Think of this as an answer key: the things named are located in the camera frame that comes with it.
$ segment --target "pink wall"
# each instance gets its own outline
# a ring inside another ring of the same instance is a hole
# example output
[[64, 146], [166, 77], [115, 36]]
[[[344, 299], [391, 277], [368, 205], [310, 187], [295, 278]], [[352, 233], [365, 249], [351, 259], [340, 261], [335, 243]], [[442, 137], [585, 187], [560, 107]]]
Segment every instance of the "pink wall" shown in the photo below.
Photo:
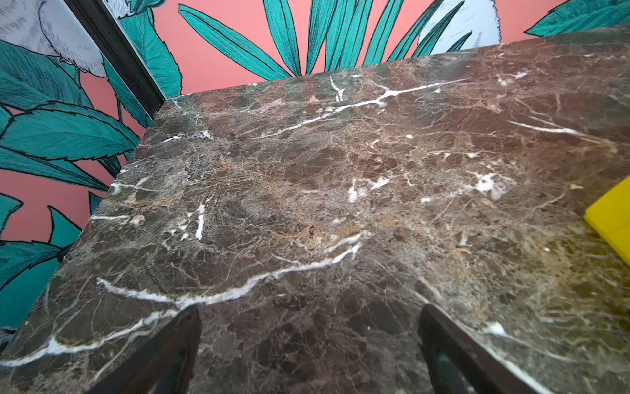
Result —
[[[182, 2], [223, 22], [250, 39], [279, 64], [283, 64], [267, 25], [262, 0], [185, 0]], [[391, 53], [407, 29], [431, 2], [432, 0], [404, 2], [388, 41], [386, 54]], [[551, 8], [563, 2], [564, 0], [496, 0], [501, 23], [501, 41], [512, 42], [532, 38], [524, 31], [539, 21]], [[359, 64], [363, 63], [369, 37], [372, 36], [381, 10], [386, 3], [387, 0], [374, 0]], [[259, 76], [235, 64], [197, 34], [179, 15], [179, 4], [179, 1], [167, 0], [162, 6], [154, 8], [154, 15], [157, 33], [166, 42], [181, 69], [183, 94], [263, 81]], [[303, 70], [306, 64], [311, 2], [289, 0], [289, 5], [293, 13]], [[314, 72], [322, 71], [323, 48], [314, 69]]]
[[[106, 78], [81, 73], [81, 86], [87, 93], [94, 108], [109, 116], [118, 118], [118, 107], [114, 90]], [[146, 129], [123, 109], [125, 125], [138, 136], [143, 136]], [[125, 164], [125, 157], [120, 155], [120, 164]], [[113, 182], [111, 175], [96, 161], [83, 160], [78, 165], [99, 178], [105, 184]], [[47, 206], [53, 206], [68, 219], [83, 227], [89, 219], [88, 192], [99, 197], [105, 193], [88, 190], [81, 186], [69, 185], [35, 175], [0, 170], [0, 193], [8, 194], [21, 200], [24, 206], [9, 217], [2, 233], [4, 241], [41, 241], [50, 237], [51, 222]]]

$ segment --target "white marble vein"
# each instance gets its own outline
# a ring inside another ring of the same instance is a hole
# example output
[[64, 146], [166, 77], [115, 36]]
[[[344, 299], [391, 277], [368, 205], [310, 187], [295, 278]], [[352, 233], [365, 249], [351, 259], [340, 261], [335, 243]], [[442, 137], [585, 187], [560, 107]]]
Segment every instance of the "white marble vein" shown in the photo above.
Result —
[[245, 284], [242, 286], [232, 287], [231, 289], [228, 289], [222, 293], [213, 294], [211, 296], [199, 296], [199, 295], [194, 295], [194, 294], [170, 296], [167, 294], [151, 293], [147, 290], [133, 290], [133, 289], [126, 289], [124, 287], [114, 286], [113, 284], [111, 284], [110, 282], [102, 278], [98, 278], [97, 281], [99, 284], [104, 286], [108, 292], [112, 294], [117, 294], [120, 296], [124, 296], [126, 298], [141, 299], [143, 301], [153, 301], [155, 303], [174, 304], [180, 310], [183, 310], [186, 307], [191, 306], [191, 305], [198, 305], [198, 304], [212, 305], [216, 303], [222, 303], [222, 302], [232, 301], [234, 299], [241, 298], [245, 296], [246, 294], [248, 294], [261, 281], [264, 281], [265, 279], [270, 278], [270, 277], [274, 279], [279, 279], [285, 274], [288, 274], [289, 272], [311, 271], [311, 270], [322, 269], [330, 265], [338, 264], [347, 255], [349, 254], [356, 255], [360, 247], [361, 247], [361, 243], [356, 243], [352, 247], [346, 249], [344, 252], [332, 258], [327, 257], [318, 262], [313, 262], [313, 263], [304, 264], [304, 265], [295, 264], [290, 267], [277, 269], [271, 272], [265, 272], [263, 274], [259, 274], [259, 275], [249, 278], [245, 282]]
[[339, 113], [341, 111], [347, 110], [348, 108], [358, 108], [358, 107], [364, 107], [366, 105], [372, 105], [372, 104], [376, 104], [379, 107], [383, 108], [383, 107], [385, 107], [387, 105], [387, 102], [383, 101], [383, 99], [385, 99], [387, 97], [395, 97], [395, 96], [398, 96], [398, 95], [400, 95], [402, 93], [411, 93], [412, 91], [424, 90], [424, 89], [429, 89], [429, 88], [433, 88], [433, 87], [436, 87], [436, 86], [442, 86], [442, 85], [446, 85], [446, 84], [458, 83], [458, 82], [462, 82], [462, 81], [465, 81], [465, 80], [466, 79], [458, 79], [457, 81], [437, 82], [437, 83], [417, 86], [415, 88], [403, 89], [403, 90], [392, 90], [392, 89], [390, 89], [390, 88], [388, 88], [386, 86], [381, 86], [385, 90], [385, 93], [383, 93], [382, 95], [378, 96], [374, 100], [361, 101], [360, 103], [349, 104], [349, 105], [342, 105], [340, 107], [329, 107], [320, 116], [314, 117], [312, 119], [303, 120], [302, 122], [300, 122], [298, 124], [295, 124], [293, 126], [287, 127], [285, 129], [280, 129], [280, 130], [278, 130], [278, 131], [276, 131], [274, 133], [271, 133], [271, 134], [263, 134], [262, 136], [254, 137], [253, 139], [277, 136], [279, 134], [284, 133], [285, 131], [295, 130], [295, 129], [298, 129], [299, 127], [302, 127], [303, 125], [307, 125], [307, 124], [310, 124], [310, 123], [313, 123], [313, 122], [317, 122], [318, 120], [325, 119], [325, 118], [329, 117], [330, 115], [334, 115], [334, 114]]

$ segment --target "tropical leaf pattern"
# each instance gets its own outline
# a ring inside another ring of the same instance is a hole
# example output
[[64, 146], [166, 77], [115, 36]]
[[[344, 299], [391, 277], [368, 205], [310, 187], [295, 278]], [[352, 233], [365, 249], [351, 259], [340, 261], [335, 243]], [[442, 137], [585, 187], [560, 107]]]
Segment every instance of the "tropical leaf pattern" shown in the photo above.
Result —
[[[112, 13], [121, 18], [120, 24], [164, 94], [175, 96], [181, 93], [181, 73], [166, 44], [155, 32], [152, 17], [151, 7], [163, 2], [108, 0], [106, 3]], [[69, 31], [55, 34], [57, 38], [64, 37]], [[81, 71], [75, 64], [82, 64], [82, 60], [94, 63], [94, 59], [71, 59], [66, 63], [45, 48], [26, 48], [19, 39], [13, 37], [12, 40], [18, 44], [0, 41], [0, 54], [8, 59], [0, 62], [0, 170], [107, 191], [105, 183], [82, 170], [76, 162], [95, 160], [115, 177], [121, 169], [118, 155], [129, 158], [140, 140], [123, 123], [122, 107], [144, 126], [151, 123], [150, 118], [106, 59], [102, 60], [118, 98], [118, 119], [94, 109], [81, 86]], [[61, 43], [58, 49], [64, 49], [64, 45], [74, 43]], [[95, 75], [102, 77], [105, 73]], [[102, 198], [92, 192], [86, 197], [92, 214]], [[0, 237], [11, 215], [23, 205], [10, 195], [0, 194]], [[52, 206], [48, 209], [47, 220], [52, 230], [46, 242], [0, 240], [0, 327], [3, 333], [0, 351], [26, 318], [81, 232], [60, 210]]]
[[630, 23], [630, 0], [569, 0], [525, 31], [538, 37]]
[[295, 76], [302, 75], [293, 14], [287, 0], [263, 0], [273, 42], [282, 61]]
[[[159, 87], [171, 97], [181, 94], [182, 75], [156, 32], [152, 10], [165, 1], [107, 0], [106, 3]], [[357, 66], [361, 53], [365, 53], [363, 64], [368, 65], [385, 58], [398, 61], [500, 41], [494, 0], [432, 1], [413, 25], [404, 26], [406, 33], [391, 53], [386, 53], [386, 48], [405, 0], [387, 0], [383, 9], [376, 10], [378, 22], [367, 46], [366, 31], [374, 11], [373, 0], [311, 0], [306, 63], [302, 65], [289, 1], [259, 1], [283, 64], [211, 15], [184, 4], [180, 4], [179, 14], [225, 56], [269, 80], [312, 73], [323, 47], [324, 70], [330, 71]], [[42, 21], [35, 22], [35, 30], [53, 28], [41, 25]], [[568, 0], [550, 10], [526, 32], [546, 37], [622, 23], [630, 23], [630, 0]], [[479, 25], [489, 28], [480, 30]], [[41, 33], [35, 30], [34, 36]], [[118, 157], [124, 155], [129, 159], [139, 142], [123, 123], [122, 108], [144, 127], [151, 124], [151, 118], [107, 59], [102, 59], [100, 67], [100, 51], [86, 47], [81, 52], [77, 50], [80, 48], [74, 48], [67, 53], [93, 53], [96, 58], [64, 58], [60, 54], [66, 53], [69, 49], [66, 44], [72, 43], [59, 39], [67, 35], [55, 34], [52, 47], [41, 37], [37, 42], [19, 38], [11, 43], [5, 39], [5, 31], [0, 32], [0, 37], [0, 54], [3, 59], [10, 59], [0, 62], [0, 170], [107, 191], [105, 183], [82, 170], [77, 162], [95, 160], [115, 177], [121, 169]], [[77, 64], [91, 66], [77, 67]], [[86, 70], [99, 77], [107, 76], [118, 100], [118, 119], [92, 106], [81, 86], [81, 71]], [[102, 198], [92, 192], [87, 197], [93, 214]], [[19, 199], [0, 194], [0, 237], [11, 215], [23, 206]], [[58, 209], [52, 206], [48, 209], [47, 220], [52, 223], [52, 231], [46, 242], [0, 238], [0, 327], [21, 324], [81, 232]], [[2, 330], [2, 333], [12, 332], [13, 329]]]
[[[301, 75], [299, 48], [295, 38], [295, 26], [288, 1], [260, 1], [265, 6], [269, 30], [280, 57], [293, 75]], [[387, 61], [404, 59], [409, 54], [412, 45], [418, 40], [418, 37], [422, 38], [414, 48], [412, 57], [436, 53], [437, 45], [441, 45], [440, 43], [445, 39], [450, 40], [450, 36], [446, 37], [445, 31], [448, 30], [450, 23], [466, 2], [471, 3], [471, 7], [476, 3], [483, 4], [485, 10], [489, 10], [491, 18], [495, 19], [495, 26], [492, 29], [496, 30], [496, 38], [490, 38], [490, 40], [495, 39], [495, 43], [499, 42], [498, 18], [496, 17], [496, 9], [494, 9], [494, 0], [464, 0], [455, 5], [450, 5], [452, 0], [447, 0], [448, 4], [443, 4], [444, 1], [434, 0], [422, 12], [413, 26], [409, 28], [405, 36], [400, 40]], [[386, 46], [403, 4], [404, 0], [387, 0], [367, 45], [363, 64], [377, 64], [383, 61]], [[325, 71], [346, 69], [357, 65], [360, 54], [364, 49], [365, 33], [372, 13], [372, 5], [373, 0], [311, 0], [306, 74], [313, 72], [324, 45], [326, 53], [326, 59], [324, 60]], [[438, 21], [431, 23], [430, 21], [436, 15], [436, 11], [443, 5], [449, 8], [444, 11], [444, 14], [440, 14]], [[180, 4], [180, 15], [209, 44], [254, 74], [267, 80], [290, 76], [265, 51], [212, 16], [184, 4]], [[485, 33], [478, 32], [478, 40]], [[469, 45], [469, 38], [472, 34], [473, 31], [457, 34], [441, 52], [452, 52]]]
[[210, 45], [254, 74], [265, 79], [291, 76], [252, 41], [216, 19], [183, 4], [180, 4], [180, 15]]

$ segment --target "white flower illustration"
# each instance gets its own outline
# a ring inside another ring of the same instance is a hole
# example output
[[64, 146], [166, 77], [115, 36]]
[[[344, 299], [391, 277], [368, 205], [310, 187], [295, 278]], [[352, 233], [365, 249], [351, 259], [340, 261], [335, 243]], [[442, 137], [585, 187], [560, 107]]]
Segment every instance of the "white flower illustration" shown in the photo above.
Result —
[[[444, 0], [427, 25], [420, 32], [418, 43], [461, 0]], [[501, 43], [501, 28], [496, 14], [495, 0], [465, 0], [462, 8], [450, 21], [433, 49], [434, 54], [446, 52], [458, 39], [472, 30], [461, 49], [485, 47]]]
[[[126, 0], [105, 4], [117, 19], [132, 14]], [[105, 77], [101, 51], [63, 0], [3, 0], [0, 40]]]

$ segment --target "palm leaf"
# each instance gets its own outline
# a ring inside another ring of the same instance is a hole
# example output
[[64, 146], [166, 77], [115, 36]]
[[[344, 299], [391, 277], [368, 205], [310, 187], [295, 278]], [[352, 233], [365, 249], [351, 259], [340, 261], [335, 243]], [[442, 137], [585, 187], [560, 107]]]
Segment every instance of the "palm leaf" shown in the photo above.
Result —
[[61, 248], [43, 242], [0, 244], [0, 289], [26, 269], [57, 258]]
[[0, 146], [46, 160], [114, 156], [133, 150], [138, 141], [103, 112], [54, 102], [15, 115], [0, 134]]
[[108, 187], [66, 160], [44, 160], [25, 156], [0, 146], [0, 170], [15, 171], [58, 180], [71, 185], [93, 188], [106, 192]]
[[147, 8], [160, 7], [165, 1], [166, 0], [131, 0], [131, 2], [127, 2], [134, 13], [141, 13]]
[[311, 17], [309, 19], [309, 49], [306, 55], [306, 74], [315, 67], [319, 51], [333, 20], [337, 0], [312, 0]]
[[68, 219], [63, 213], [52, 206], [48, 206], [52, 231], [48, 243], [59, 248], [73, 244], [81, 234], [81, 228]]
[[103, 168], [107, 170], [107, 173], [113, 176], [114, 178], [116, 178], [118, 173], [120, 173], [120, 170], [121, 170], [120, 160], [118, 160], [117, 156], [109, 156], [107, 158], [100, 158], [100, 159], [97, 159], [97, 161], [101, 163], [101, 166], [103, 166]]
[[166, 98], [181, 94], [181, 72], [175, 58], [169, 52], [151, 24], [148, 11], [137, 13], [120, 20], [129, 40], [162, 89]]
[[569, 0], [525, 32], [539, 37], [630, 23], [630, 0]]
[[450, 21], [459, 11], [462, 5], [464, 5], [463, 1], [453, 7], [453, 9], [451, 9], [446, 15], [444, 15], [444, 17], [437, 23], [437, 25], [435, 25], [431, 29], [431, 31], [422, 39], [422, 41], [420, 41], [418, 47], [413, 52], [412, 57], [427, 56], [430, 55], [431, 52], [433, 52], [435, 44], [440, 39], [442, 33], [448, 27]]
[[348, 36], [348, 29], [354, 14], [355, 0], [338, 0], [333, 20], [326, 34], [325, 71], [337, 70], [343, 52], [343, 44]]
[[216, 19], [184, 4], [180, 4], [180, 15], [204, 40], [241, 67], [270, 81], [291, 77], [253, 42]]
[[0, 242], [0, 326], [19, 327], [59, 267], [60, 248]]
[[411, 44], [418, 38], [420, 32], [425, 27], [429, 19], [435, 14], [436, 10], [444, 0], [435, 0], [432, 2], [429, 7], [420, 15], [418, 20], [413, 24], [413, 26], [407, 31], [404, 37], [400, 40], [394, 52], [389, 56], [388, 62], [394, 62], [398, 60], [403, 60], [405, 56], [407, 56], [407, 52], [411, 48]]
[[4, 231], [9, 216], [14, 214], [18, 209], [22, 208], [24, 203], [10, 195], [0, 193], [0, 235]]
[[457, 50], [460, 50], [462, 45], [464, 45], [464, 42], [466, 42], [466, 40], [468, 39], [468, 37], [471, 36], [471, 34], [473, 34], [472, 30], [470, 32], [464, 34], [462, 36], [462, 38], [460, 38], [457, 41], [455, 41], [455, 43], [453, 45], [451, 45], [450, 48], [446, 52], [455, 52]]
[[0, 106], [0, 130], [4, 130], [6, 124], [9, 123], [9, 119], [13, 116], [8, 109]]
[[98, 197], [96, 194], [92, 192], [88, 192], [89, 197], [89, 214], [93, 215], [96, 212], [96, 208], [98, 208], [98, 204], [103, 200], [101, 197]]
[[49, 100], [92, 107], [58, 60], [1, 40], [0, 53], [7, 59], [0, 62], [0, 103], [22, 111]]
[[59, 268], [59, 259], [23, 271], [0, 290], [0, 327], [19, 327]]
[[127, 87], [127, 84], [122, 80], [120, 75], [114, 70], [110, 62], [103, 58], [103, 63], [105, 65], [105, 74], [107, 74], [107, 80], [109, 80], [110, 85], [114, 89], [114, 93], [116, 94], [116, 98], [122, 103], [127, 112], [131, 114], [131, 116], [140, 123], [143, 127], [149, 127], [151, 125], [151, 118], [148, 116], [147, 112], [144, 110], [142, 105], [138, 99], [134, 96], [133, 93]]
[[374, 29], [374, 33], [372, 34], [370, 44], [367, 47], [367, 53], [363, 61], [364, 65], [378, 64], [383, 60], [385, 45], [387, 45], [394, 24], [398, 19], [400, 7], [403, 5], [403, 2], [404, 0], [387, 0], [385, 9], [383, 9], [381, 13], [379, 22], [376, 24], [376, 29]]
[[345, 43], [343, 44], [343, 53], [339, 62], [340, 69], [355, 67], [363, 40], [365, 38], [365, 29], [367, 28], [367, 20], [370, 18], [372, 11], [372, 0], [358, 0], [352, 15], [352, 22], [348, 29]]
[[289, 2], [287, 0], [263, 0], [263, 4], [267, 15], [267, 24], [280, 57], [293, 75], [302, 75], [297, 36], [295, 35], [295, 25]]

